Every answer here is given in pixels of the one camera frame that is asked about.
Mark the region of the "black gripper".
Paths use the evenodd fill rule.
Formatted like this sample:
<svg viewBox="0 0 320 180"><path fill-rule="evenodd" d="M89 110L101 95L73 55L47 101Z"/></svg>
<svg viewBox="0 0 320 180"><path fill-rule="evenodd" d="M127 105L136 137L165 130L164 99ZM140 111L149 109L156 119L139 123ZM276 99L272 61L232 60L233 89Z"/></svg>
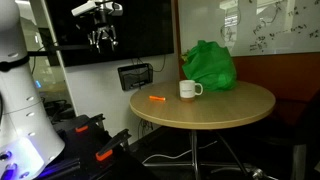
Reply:
<svg viewBox="0 0 320 180"><path fill-rule="evenodd" d="M97 51L100 51L99 47L99 37L96 32L106 31L108 34L108 39L111 42L112 50L115 50L118 45L116 31L111 24L111 15L107 11L98 10L93 14L94 28L87 37L91 46L93 46Z"/></svg>

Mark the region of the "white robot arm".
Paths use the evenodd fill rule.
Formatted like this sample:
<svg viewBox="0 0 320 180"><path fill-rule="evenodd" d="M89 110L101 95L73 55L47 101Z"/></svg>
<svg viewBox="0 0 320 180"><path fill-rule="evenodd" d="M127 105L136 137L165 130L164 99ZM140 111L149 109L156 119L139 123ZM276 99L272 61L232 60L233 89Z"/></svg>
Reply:
<svg viewBox="0 0 320 180"><path fill-rule="evenodd" d="M29 67L15 0L0 0L1 180L33 180L64 150Z"/></svg>

